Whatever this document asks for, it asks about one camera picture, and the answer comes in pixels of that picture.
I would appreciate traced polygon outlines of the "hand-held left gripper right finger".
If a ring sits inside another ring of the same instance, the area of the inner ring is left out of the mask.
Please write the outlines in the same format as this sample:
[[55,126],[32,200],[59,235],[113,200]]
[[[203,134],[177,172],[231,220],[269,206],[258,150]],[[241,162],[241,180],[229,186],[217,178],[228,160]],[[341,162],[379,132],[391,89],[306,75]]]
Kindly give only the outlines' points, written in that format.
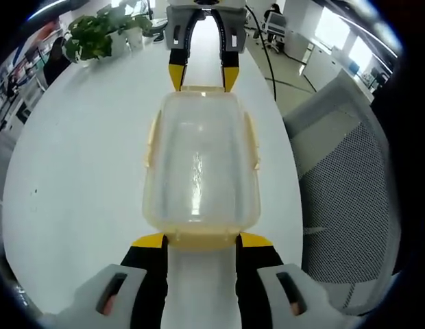
[[235,239],[236,296],[243,328],[347,328],[348,316],[330,305],[326,290],[273,243],[242,232]]

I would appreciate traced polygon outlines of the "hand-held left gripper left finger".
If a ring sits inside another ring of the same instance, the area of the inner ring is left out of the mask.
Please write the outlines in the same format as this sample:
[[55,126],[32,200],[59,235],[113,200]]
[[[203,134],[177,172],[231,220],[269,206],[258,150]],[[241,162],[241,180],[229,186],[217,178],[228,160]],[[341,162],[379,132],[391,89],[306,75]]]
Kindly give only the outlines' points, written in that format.
[[168,238],[133,242],[119,265],[103,268],[80,286],[58,314],[59,328],[160,328],[168,293]]

